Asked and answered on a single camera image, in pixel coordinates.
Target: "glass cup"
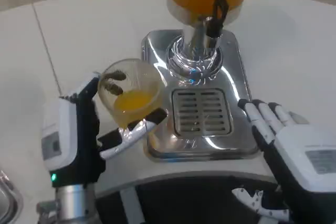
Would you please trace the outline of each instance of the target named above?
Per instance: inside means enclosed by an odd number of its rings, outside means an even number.
[[[158,71],[140,59],[117,61],[98,83],[98,95],[119,127],[143,119],[161,105],[162,81]]]

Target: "juice dispenser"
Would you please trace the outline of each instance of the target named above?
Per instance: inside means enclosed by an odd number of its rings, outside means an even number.
[[[247,81],[233,33],[223,26],[235,19],[244,0],[167,0],[183,30],[150,32],[142,42],[143,60],[154,65],[165,85],[168,117],[147,140],[161,159],[243,158],[257,151],[245,113]]]

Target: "robot finger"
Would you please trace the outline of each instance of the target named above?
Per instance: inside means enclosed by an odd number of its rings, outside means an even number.
[[[253,100],[252,103],[257,107],[266,123],[274,130],[275,133],[278,133],[283,128],[284,125],[279,121],[268,104],[260,100]]]
[[[278,116],[279,120],[283,123],[284,126],[290,126],[296,124],[294,119],[289,114],[289,111],[286,110],[280,104],[276,102],[270,102],[268,106]]]
[[[246,112],[251,124],[257,128],[259,133],[265,139],[265,142],[267,144],[271,143],[275,139],[274,133],[265,122],[255,105],[246,99],[240,99],[238,106]]]

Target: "label on robot hand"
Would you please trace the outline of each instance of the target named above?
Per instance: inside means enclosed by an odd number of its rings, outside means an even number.
[[[336,150],[307,151],[306,155],[318,174],[336,173]]]

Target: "white table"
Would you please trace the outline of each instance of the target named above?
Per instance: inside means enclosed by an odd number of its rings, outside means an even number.
[[[165,0],[49,0],[34,8],[41,33],[31,6],[0,14],[0,54],[6,59],[0,66],[0,89],[5,91],[2,96],[10,98],[9,105],[8,99],[0,105],[0,140],[6,144],[0,165],[5,165],[26,197],[21,220],[30,215],[25,223],[36,221],[37,201],[53,197],[40,158],[38,108],[58,93],[43,37],[61,90],[67,92],[91,71],[102,71],[122,58],[140,57],[141,40],[151,30],[182,28],[168,13]],[[253,97],[282,103],[336,133],[334,17],[335,6],[309,0],[246,0],[240,17],[227,28],[238,38]],[[106,133],[116,125],[98,105],[101,131]],[[144,155],[142,147],[139,142],[107,163],[96,186],[99,194],[172,176],[233,174],[273,180],[261,156],[156,163]],[[22,158],[14,163],[13,154]]]
[[[123,58],[139,58],[143,37],[155,29],[180,29],[165,0],[52,0],[34,4],[63,92],[89,72]],[[101,131],[117,127],[98,100]],[[197,174],[239,174],[273,180],[261,156],[249,160],[158,163],[143,143],[108,161],[96,184],[99,194],[154,179]]]
[[[155,29],[182,28],[165,0],[52,0],[34,4],[62,91],[93,70],[140,57],[142,38]],[[309,0],[246,0],[227,29],[239,41],[253,97],[277,101],[331,130],[336,97],[331,56],[336,7]],[[115,127],[106,111],[102,131]],[[195,173],[271,177],[262,158],[239,161],[155,163],[139,143],[108,162],[96,190],[107,193],[162,176]]]
[[[0,167],[23,196],[16,223],[37,223],[36,203],[53,197],[43,167],[42,105],[58,95],[32,5],[0,13]]]

